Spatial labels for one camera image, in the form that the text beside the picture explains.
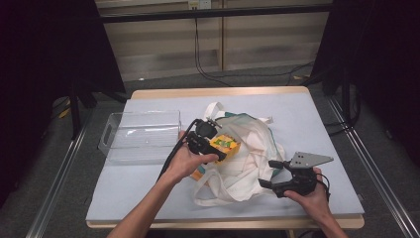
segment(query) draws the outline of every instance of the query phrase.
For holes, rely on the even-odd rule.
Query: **clear plastic container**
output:
[[[179,111],[112,113],[98,148],[119,165],[160,165],[178,140]]]

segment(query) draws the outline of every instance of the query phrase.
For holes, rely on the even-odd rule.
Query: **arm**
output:
[[[318,168],[314,168],[314,172],[321,174],[321,170]],[[327,237],[348,237],[331,213],[325,189],[321,184],[318,183],[315,190],[306,196],[301,196],[291,190],[285,191],[284,195],[299,203]]]
[[[142,201],[111,231],[111,237],[145,237],[158,211],[177,183],[191,175],[203,163],[214,162],[216,155],[192,154],[184,144],[176,153],[166,172]]]

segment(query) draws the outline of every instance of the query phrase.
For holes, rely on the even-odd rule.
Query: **white tote bag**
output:
[[[258,179],[271,179],[274,169],[269,167],[268,161],[283,161],[284,151],[272,138],[266,125],[269,120],[256,119],[246,113],[226,113],[220,103],[210,104],[205,117],[222,126],[216,136],[228,134],[241,142],[241,148],[237,155],[222,163],[202,165],[205,173],[195,185],[194,202],[202,206],[224,205],[271,192],[262,188]],[[206,183],[214,195],[212,198],[198,196]]]

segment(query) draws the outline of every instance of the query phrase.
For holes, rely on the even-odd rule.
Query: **wooden table edge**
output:
[[[360,229],[365,225],[361,214],[336,217],[343,229]],[[86,221],[90,228],[114,228],[117,222]],[[242,221],[171,221],[154,222],[151,229],[262,229],[262,230],[290,230],[290,229],[317,229],[318,225],[309,217],[274,218],[262,220]]]
[[[132,99],[224,96],[224,95],[257,95],[277,93],[308,93],[304,86],[272,86],[272,87],[217,87],[217,88],[176,88],[136,90]]]

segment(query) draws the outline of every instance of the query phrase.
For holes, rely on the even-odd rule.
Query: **human hand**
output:
[[[318,168],[313,169],[317,175],[317,180],[322,181],[321,170]],[[306,196],[302,196],[299,193],[287,190],[284,192],[284,196],[299,203],[306,213],[312,217],[316,222],[321,222],[327,217],[332,217],[332,213],[327,201],[327,195],[325,188],[322,184],[317,183],[315,190]]]
[[[180,182],[183,178],[191,175],[198,166],[204,163],[217,161],[219,157],[214,154],[195,155],[192,153],[186,143],[184,143],[176,152],[164,175],[173,178],[175,182]]]

